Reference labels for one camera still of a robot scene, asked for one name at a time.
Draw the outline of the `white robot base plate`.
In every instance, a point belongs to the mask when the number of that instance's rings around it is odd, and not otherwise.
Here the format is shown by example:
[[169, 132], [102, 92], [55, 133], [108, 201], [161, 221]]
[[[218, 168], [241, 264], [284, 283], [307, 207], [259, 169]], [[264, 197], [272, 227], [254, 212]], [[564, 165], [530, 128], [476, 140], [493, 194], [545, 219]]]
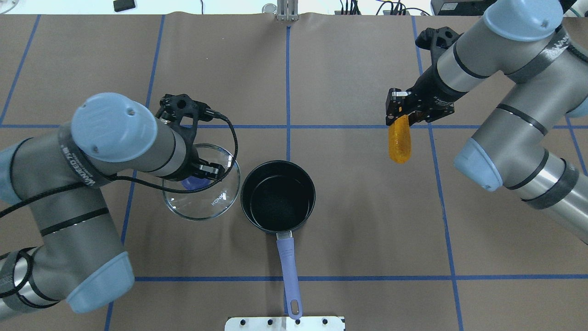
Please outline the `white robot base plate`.
[[339, 316], [239, 317], [227, 319], [225, 331], [345, 331], [346, 321]]

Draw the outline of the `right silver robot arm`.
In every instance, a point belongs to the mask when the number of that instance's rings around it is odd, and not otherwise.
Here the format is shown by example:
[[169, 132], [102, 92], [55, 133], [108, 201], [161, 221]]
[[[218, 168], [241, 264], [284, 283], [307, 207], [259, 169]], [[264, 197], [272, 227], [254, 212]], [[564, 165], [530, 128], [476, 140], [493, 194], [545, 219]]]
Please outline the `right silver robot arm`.
[[391, 159], [409, 156], [409, 126], [453, 114], [457, 100], [501, 72], [514, 86], [454, 167], [487, 191], [513, 191], [586, 243], [587, 176], [540, 144], [560, 119], [587, 115], [587, 50], [562, 23], [574, 4], [498, 0], [463, 34], [422, 31], [415, 45], [430, 52], [430, 67], [407, 90], [391, 88], [386, 100]]

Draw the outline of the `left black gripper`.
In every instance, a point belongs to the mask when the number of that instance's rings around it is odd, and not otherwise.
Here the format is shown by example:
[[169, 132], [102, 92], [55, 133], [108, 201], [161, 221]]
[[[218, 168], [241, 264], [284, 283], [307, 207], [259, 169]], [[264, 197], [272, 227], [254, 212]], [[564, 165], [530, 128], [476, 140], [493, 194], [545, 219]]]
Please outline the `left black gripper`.
[[175, 134], [175, 146], [183, 156], [172, 156], [172, 172], [160, 178], [182, 181], [190, 176], [212, 181], [220, 180], [226, 173], [222, 164], [200, 159], [193, 149], [197, 136], [198, 122], [213, 119], [206, 103], [191, 99], [187, 94], [174, 96], [165, 94], [159, 101], [160, 108], [155, 117], [168, 121], [166, 124]]

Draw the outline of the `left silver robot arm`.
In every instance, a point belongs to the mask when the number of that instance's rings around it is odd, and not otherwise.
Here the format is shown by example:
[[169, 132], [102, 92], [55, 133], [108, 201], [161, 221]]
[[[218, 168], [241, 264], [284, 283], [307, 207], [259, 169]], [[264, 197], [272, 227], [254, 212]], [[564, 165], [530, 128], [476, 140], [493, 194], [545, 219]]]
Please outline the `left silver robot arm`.
[[170, 182], [195, 176], [218, 184], [229, 170], [200, 159], [199, 121], [223, 114], [182, 94], [166, 94], [156, 114], [118, 93], [91, 96], [72, 120], [1, 151], [1, 199], [10, 212], [29, 206], [43, 244], [1, 256], [1, 318], [65, 301], [76, 314], [101, 308], [135, 282], [128, 252], [101, 187], [117, 181], [163, 187], [119, 172]]

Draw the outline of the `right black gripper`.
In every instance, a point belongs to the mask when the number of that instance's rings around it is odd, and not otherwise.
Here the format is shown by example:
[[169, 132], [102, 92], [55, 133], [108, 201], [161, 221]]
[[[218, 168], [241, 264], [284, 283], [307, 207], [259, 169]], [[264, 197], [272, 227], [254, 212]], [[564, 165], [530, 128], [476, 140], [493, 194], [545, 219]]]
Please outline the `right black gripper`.
[[390, 88], [385, 102], [385, 125], [391, 126], [407, 116], [409, 126], [433, 122], [454, 113], [454, 102], [465, 95], [450, 88], [438, 72], [441, 55], [458, 40], [460, 34], [449, 27], [426, 28], [415, 40], [421, 50], [430, 52], [432, 63], [407, 91]]

